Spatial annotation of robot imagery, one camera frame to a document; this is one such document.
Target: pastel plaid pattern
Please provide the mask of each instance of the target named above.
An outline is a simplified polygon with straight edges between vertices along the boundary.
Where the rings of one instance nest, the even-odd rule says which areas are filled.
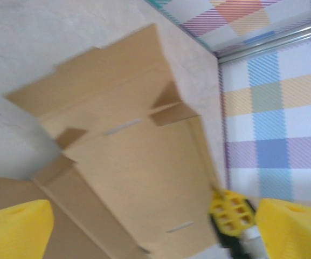
[[[216,54],[311,22],[308,17],[294,23],[291,20],[275,30],[267,29],[272,24],[309,12],[311,0],[145,1]]]
[[[220,83],[229,187],[311,200],[311,41],[223,64]]]

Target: yellow mechanical part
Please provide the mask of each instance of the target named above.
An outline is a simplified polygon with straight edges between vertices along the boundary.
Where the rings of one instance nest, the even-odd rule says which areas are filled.
[[[262,199],[255,219],[270,259],[311,259],[311,208]]]
[[[41,259],[53,228],[49,201],[0,210],[0,259]]]
[[[254,212],[247,204],[246,197],[231,190],[223,190],[222,198],[214,192],[209,208],[219,228],[228,236],[239,236],[245,229],[255,225]]]

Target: checkered wall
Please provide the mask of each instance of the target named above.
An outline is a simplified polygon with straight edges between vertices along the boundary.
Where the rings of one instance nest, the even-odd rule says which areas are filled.
[[[266,30],[270,25],[283,24],[311,11],[311,0],[146,1],[214,52],[227,51],[288,29],[289,24]],[[294,25],[310,22],[310,18],[300,19]]]
[[[311,42],[220,67],[229,187],[311,200]]]

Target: cardboard fold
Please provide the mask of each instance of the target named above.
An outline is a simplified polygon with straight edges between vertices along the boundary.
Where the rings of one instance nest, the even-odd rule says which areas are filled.
[[[87,132],[88,130],[86,129],[67,128],[56,137],[56,143],[61,149],[67,149],[83,137]]]
[[[38,172],[33,179],[40,185],[45,185],[48,182],[54,180],[60,174],[64,174],[74,164],[75,162],[73,160],[61,154],[49,165]]]
[[[181,103],[182,98],[178,93],[175,82],[171,81],[161,92],[151,108],[159,108],[169,104]]]
[[[197,115],[198,114],[188,105],[179,103],[162,111],[152,113],[149,115],[149,117],[157,126],[163,126],[189,119]]]
[[[211,159],[211,152],[208,148],[202,119],[200,116],[197,116],[189,119],[188,123],[192,131],[192,137],[195,139],[197,152],[202,160],[202,164],[205,166],[205,172],[207,173],[207,179],[211,188],[220,191],[221,184],[213,160]]]
[[[69,65],[59,65],[54,74],[7,94],[6,98],[40,118],[92,93],[108,91],[164,61],[154,24],[105,49],[90,51],[99,58],[83,58],[84,63],[79,57],[69,60]]]

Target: white surface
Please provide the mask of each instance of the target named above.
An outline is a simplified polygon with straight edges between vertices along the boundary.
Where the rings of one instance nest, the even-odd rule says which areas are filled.
[[[226,24],[220,28],[203,34],[200,36],[200,39],[205,41],[213,51],[216,51],[226,47],[226,42],[228,40],[232,40],[237,37],[238,35],[232,27],[229,24]]]
[[[231,189],[251,197],[259,197],[257,168],[230,168]]]
[[[282,80],[311,74],[311,42],[279,51],[278,60]]]
[[[298,201],[311,201],[311,169],[292,169],[293,196]]]
[[[211,246],[199,254],[189,257],[188,259],[230,259],[229,251],[222,248],[219,244]]]
[[[267,252],[256,225],[243,231],[240,242],[251,258],[267,259]]]
[[[216,59],[144,0],[0,0],[0,94],[35,81],[91,46],[108,45],[150,23],[158,25],[183,98],[204,114],[224,180]],[[0,98],[0,176],[27,178],[58,150],[32,118],[4,105]]]
[[[311,105],[284,110],[288,138],[311,136]]]
[[[254,141],[252,113],[226,117],[227,142]]]
[[[221,68],[223,69],[222,81],[224,82],[224,92],[231,92],[250,87],[246,59],[231,64],[225,63]]]

